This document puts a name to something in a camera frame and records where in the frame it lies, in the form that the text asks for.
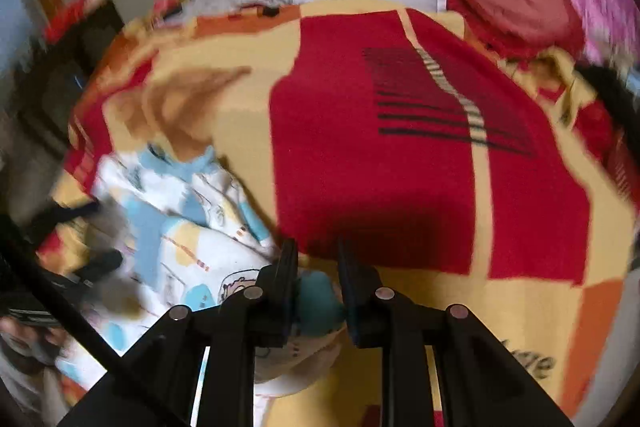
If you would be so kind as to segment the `white sleeve forearm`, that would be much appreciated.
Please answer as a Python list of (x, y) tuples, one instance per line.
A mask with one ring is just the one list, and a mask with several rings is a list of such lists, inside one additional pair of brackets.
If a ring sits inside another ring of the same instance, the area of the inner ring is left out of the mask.
[(55, 367), (64, 329), (36, 329), (1, 317), (1, 380), (32, 426), (56, 426), (68, 412)]

